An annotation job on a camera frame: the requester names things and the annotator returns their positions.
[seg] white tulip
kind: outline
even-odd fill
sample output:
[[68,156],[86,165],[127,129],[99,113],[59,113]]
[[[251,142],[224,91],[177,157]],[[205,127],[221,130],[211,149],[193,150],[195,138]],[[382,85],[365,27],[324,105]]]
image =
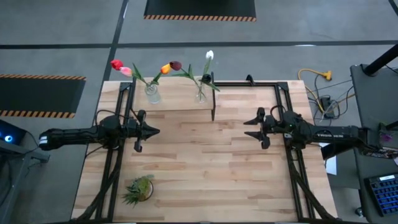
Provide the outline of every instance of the white tulip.
[[212,60],[214,58],[214,53],[212,50],[210,50],[206,53],[206,59],[209,59],[209,58],[210,58],[210,60]]

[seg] keyboard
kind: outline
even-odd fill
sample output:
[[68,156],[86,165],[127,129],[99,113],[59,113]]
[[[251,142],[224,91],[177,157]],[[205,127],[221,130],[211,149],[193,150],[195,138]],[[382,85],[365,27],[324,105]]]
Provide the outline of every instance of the keyboard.
[[398,174],[365,179],[380,216],[398,214]]

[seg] wooden tabletop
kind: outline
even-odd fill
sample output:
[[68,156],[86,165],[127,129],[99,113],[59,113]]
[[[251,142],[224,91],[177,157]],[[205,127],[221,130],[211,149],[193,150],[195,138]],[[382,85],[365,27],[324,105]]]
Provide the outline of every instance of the wooden tabletop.
[[195,83],[184,77],[162,77],[157,86],[161,101],[157,104],[149,103],[145,94],[145,84],[137,81],[136,94],[134,96],[134,110],[146,111],[175,111],[175,110],[211,110],[213,109],[213,94],[211,88],[204,86],[206,95],[204,103],[198,103],[196,95],[198,87]]
[[[312,122],[304,83],[287,82],[294,111]],[[107,91],[111,85],[114,82],[104,83],[99,110],[113,110],[116,105],[117,94]],[[271,147],[262,150],[257,140],[244,134],[259,130],[259,126],[245,126],[243,122],[253,119],[260,106],[269,112],[276,104],[274,90],[220,89],[214,122],[207,111],[200,110],[148,113],[147,123],[159,128],[160,134],[142,143],[142,153],[133,150],[135,139],[127,141],[114,222],[297,221],[282,135],[270,136]],[[90,144],[88,151],[97,147]],[[319,147],[307,146],[303,157],[311,190],[336,216]],[[81,215],[98,193],[105,158],[106,151],[102,150],[86,159],[72,217]],[[155,176],[152,197],[134,209],[124,204],[121,197],[125,187],[147,174]],[[306,211],[303,193],[300,197]]]

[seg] concrete floor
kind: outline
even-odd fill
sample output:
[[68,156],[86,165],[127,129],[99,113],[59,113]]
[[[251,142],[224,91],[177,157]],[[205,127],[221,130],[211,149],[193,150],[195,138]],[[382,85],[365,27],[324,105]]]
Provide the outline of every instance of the concrete floor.
[[[120,43],[225,41],[397,40],[398,17],[388,0],[257,0],[257,22],[145,21],[145,0],[129,1]],[[122,0],[2,0],[0,45],[111,44]],[[333,80],[349,80],[349,66],[372,62],[390,45],[324,47],[213,47],[217,80],[292,80],[301,68],[333,71]],[[202,68],[209,48],[117,49],[115,58],[136,63],[151,74],[171,60]],[[48,128],[84,128],[92,123],[109,49],[0,50],[0,73],[84,75],[87,83],[74,119],[6,118],[36,137]],[[398,66],[398,61],[391,63]],[[313,88],[315,75],[303,74]],[[110,80],[124,77],[112,71]],[[320,92],[340,96],[348,82]],[[349,110],[332,125],[360,125],[354,98]],[[12,223],[50,223],[70,218],[85,146],[51,151],[48,164],[31,168],[12,214]],[[332,188],[339,217],[365,222],[353,210],[357,191]]]

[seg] yellow and black striped border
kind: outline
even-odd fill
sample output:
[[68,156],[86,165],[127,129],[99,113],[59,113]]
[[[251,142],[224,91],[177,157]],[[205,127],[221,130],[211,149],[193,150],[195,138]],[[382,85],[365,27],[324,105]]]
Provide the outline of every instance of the yellow and black striped border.
[[74,118],[74,113],[51,111],[7,111],[0,110],[0,116],[14,116],[26,118]]
[[86,80],[86,77],[80,77],[80,76],[62,76],[62,75],[16,75],[16,74],[0,74],[0,78],[33,78],[33,79],[53,79],[53,80]]
[[159,20],[191,20],[191,21],[236,21],[256,22],[257,19],[251,16],[176,16],[176,15],[146,15],[144,19]]

